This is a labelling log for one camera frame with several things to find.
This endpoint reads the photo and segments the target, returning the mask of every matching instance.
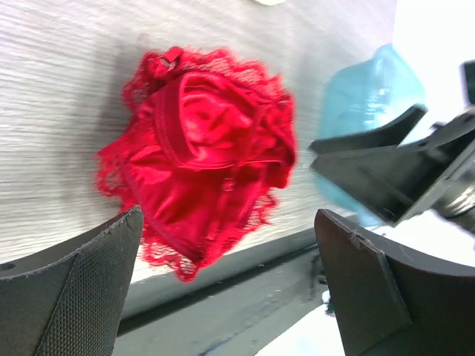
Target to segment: red lingerie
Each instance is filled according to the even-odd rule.
[[[97,188],[145,216],[142,258],[183,281],[267,223],[295,164],[294,105],[260,62],[229,50],[144,55],[124,87],[125,133],[98,154]]]

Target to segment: blue plastic container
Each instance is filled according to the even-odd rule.
[[[317,138],[372,130],[411,105],[426,105],[422,83],[391,44],[379,48],[371,60],[337,72],[324,95]],[[378,217],[339,187],[323,177],[317,182],[330,202],[356,212],[361,226],[381,225]]]

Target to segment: red lace trim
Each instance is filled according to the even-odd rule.
[[[268,97],[285,105],[288,110],[286,118],[292,119],[292,97],[283,88],[279,76],[270,77],[266,67],[260,62],[238,62],[232,51],[227,49],[215,50],[211,53],[188,50],[180,57],[179,63],[171,63],[171,70],[163,71],[163,53],[152,51],[142,58],[135,77],[123,88],[122,98],[132,113],[140,103],[151,94],[159,90],[167,82],[191,70],[202,70],[219,73],[233,81],[248,86],[262,96]],[[122,201],[122,211],[137,204],[130,189],[120,172],[115,148],[121,146],[121,139],[113,142],[96,158],[99,160],[99,170],[96,174],[96,186],[99,191],[108,197],[119,197]],[[269,189],[261,192],[252,213],[243,228],[224,231],[215,244],[203,247],[203,259],[193,263],[187,257],[177,253],[163,242],[161,236],[145,221],[142,234],[141,258],[150,266],[170,267],[182,281],[192,281],[199,270],[216,262],[222,254],[229,251],[242,240],[244,235],[269,224],[268,217],[277,206],[276,199],[269,193]]]

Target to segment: red satin fabric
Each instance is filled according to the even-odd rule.
[[[97,187],[140,205],[143,258],[181,280],[266,223],[295,163],[292,97],[258,63],[178,47],[147,53],[124,89],[133,117],[98,153]]]

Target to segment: wooden surface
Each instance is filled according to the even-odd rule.
[[[309,228],[319,196],[307,146],[324,84],[391,42],[396,0],[18,0],[0,3],[0,263],[115,215],[92,185],[93,155],[128,113],[122,85],[146,49],[229,46],[282,73],[298,100],[299,162],[273,225],[247,248]],[[140,261],[133,281],[152,271]]]

